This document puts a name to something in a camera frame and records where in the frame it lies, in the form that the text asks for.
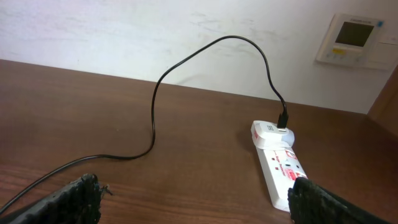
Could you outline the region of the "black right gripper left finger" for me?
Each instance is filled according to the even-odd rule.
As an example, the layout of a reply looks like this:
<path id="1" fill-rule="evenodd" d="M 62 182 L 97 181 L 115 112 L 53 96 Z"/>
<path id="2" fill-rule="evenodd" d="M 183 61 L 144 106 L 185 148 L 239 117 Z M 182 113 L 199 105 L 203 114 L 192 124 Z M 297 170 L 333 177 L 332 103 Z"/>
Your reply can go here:
<path id="1" fill-rule="evenodd" d="M 1 224 L 98 223 L 102 188 L 85 174 L 58 191 L 1 218 Z"/>

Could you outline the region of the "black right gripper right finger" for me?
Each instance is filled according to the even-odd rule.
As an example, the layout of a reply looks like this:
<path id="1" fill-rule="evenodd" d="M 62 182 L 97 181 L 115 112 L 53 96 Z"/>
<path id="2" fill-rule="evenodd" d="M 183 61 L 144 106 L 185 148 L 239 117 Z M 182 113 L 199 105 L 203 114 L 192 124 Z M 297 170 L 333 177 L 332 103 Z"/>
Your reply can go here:
<path id="1" fill-rule="evenodd" d="M 304 177 L 288 189 L 288 203 L 295 224 L 389 224 Z"/>

